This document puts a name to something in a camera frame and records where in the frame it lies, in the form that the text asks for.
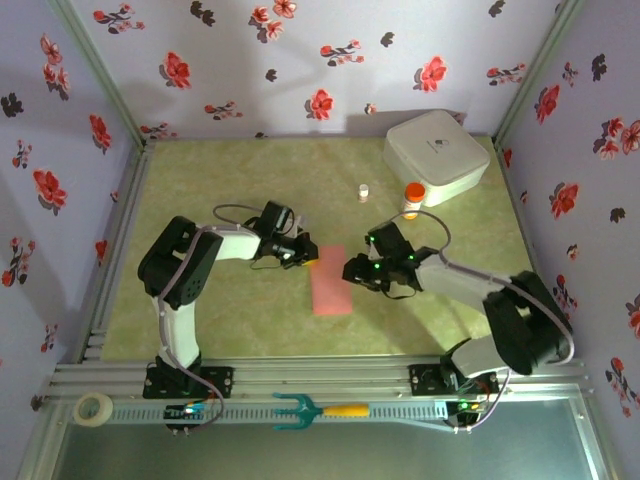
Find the pink cloth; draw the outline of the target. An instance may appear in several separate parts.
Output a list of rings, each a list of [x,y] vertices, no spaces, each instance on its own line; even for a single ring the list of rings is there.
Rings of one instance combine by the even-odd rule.
[[[346,263],[342,245],[321,246],[311,265],[312,312],[317,316],[347,315],[353,311],[351,287],[342,279]]]

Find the white square lidded box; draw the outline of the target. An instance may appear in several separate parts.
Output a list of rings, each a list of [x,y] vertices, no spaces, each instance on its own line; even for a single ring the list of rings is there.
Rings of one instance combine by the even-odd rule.
[[[425,188],[434,207],[475,187],[491,155],[448,112],[434,110],[388,130],[383,160],[403,185]]]

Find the orange-capped pill bottle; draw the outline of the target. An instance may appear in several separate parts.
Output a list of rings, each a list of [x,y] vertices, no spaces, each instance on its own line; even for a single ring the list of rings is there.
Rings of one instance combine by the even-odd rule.
[[[422,183],[411,182],[407,184],[404,190],[402,217],[406,220],[417,218],[425,196],[426,189]]]

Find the grey metal panel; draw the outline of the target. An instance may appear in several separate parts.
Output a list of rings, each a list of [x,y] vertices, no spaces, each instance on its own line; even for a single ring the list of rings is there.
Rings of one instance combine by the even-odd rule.
[[[400,423],[302,431],[217,424],[80,427],[47,409],[16,480],[630,480],[577,400],[501,404],[449,433]]]

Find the white tape roll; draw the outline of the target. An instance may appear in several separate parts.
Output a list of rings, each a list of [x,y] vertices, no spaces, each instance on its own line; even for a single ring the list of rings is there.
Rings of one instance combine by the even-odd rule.
[[[97,428],[109,421],[113,409],[113,401],[107,395],[98,392],[86,393],[74,405],[73,419],[79,426]]]

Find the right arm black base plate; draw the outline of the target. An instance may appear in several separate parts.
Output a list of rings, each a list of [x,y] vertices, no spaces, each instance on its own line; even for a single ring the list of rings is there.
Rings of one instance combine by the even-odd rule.
[[[474,378],[464,377],[452,367],[436,364],[408,366],[411,394],[416,396],[491,395],[500,390],[493,372]]]

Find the long aluminium frame rail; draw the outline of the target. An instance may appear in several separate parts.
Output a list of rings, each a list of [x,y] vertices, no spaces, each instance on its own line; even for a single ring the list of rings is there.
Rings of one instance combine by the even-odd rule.
[[[230,367],[230,400],[271,402],[274,392],[304,393],[318,402],[408,401],[412,382],[409,367],[435,364],[429,356],[343,356],[232,358],[209,360],[212,367]],[[88,392],[116,400],[140,399],[146,376],[144,363],[84,362],[58,365],[45,396],[71,401]],[[575,394],[592,395],[595,388],[583,362],[543,366],[530,376],[512,374],[508,401],[551,400]]]

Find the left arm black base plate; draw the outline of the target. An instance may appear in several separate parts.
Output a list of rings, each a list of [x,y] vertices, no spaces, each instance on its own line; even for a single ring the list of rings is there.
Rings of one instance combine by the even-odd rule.
[[[195,374],[215,386],[224,399],[230,397],[234,383],[233,368],[200,366]],[[142,390],[145,399],[202,399],[211,393],[209,387],[171,366],[153,364],[146,369]]]

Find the aluminium side rail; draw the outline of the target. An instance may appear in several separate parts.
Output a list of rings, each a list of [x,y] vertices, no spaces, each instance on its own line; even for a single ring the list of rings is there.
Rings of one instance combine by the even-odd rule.
[[[119,200],[106,231],[106,253],[102,265],[97,267],[95,282],[88,292],[72,364],[101,361],[101,350],[153,152],[154,145],[144,142],[141,148],[133,150],[130,155],[119,187]]]

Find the aluminium corner post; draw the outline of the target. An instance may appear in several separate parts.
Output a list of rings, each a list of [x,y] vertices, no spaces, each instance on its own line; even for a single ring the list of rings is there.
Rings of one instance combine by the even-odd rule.
[[[143,152],[147,141],[143,139],[139,132],[134,117],[131,114],[124,97],[121,95],[114,82],[102,56],[100,55],[95,42],[92,40],[87,29],[72,6],[70,0],[46,0],[55,15],[58,17],[63,28],[74,41],[80,50],[85,62],[99,83],[110,104],[117,111],[120,120],[123,122],[129,136],[133,140],[136,148]]]
[[[526,102],[535,90],[537,83],[544,76],[548,65],[556,55],[556,51],[562,46],[572,24],[586,3],[587,0],[558,0],[554,20],[544,37],[544,41],[534,55],[521,86],[492,136],[496,149],[501,149],[504,146],[505,140],[518,125],[520,118],[524,115]]]

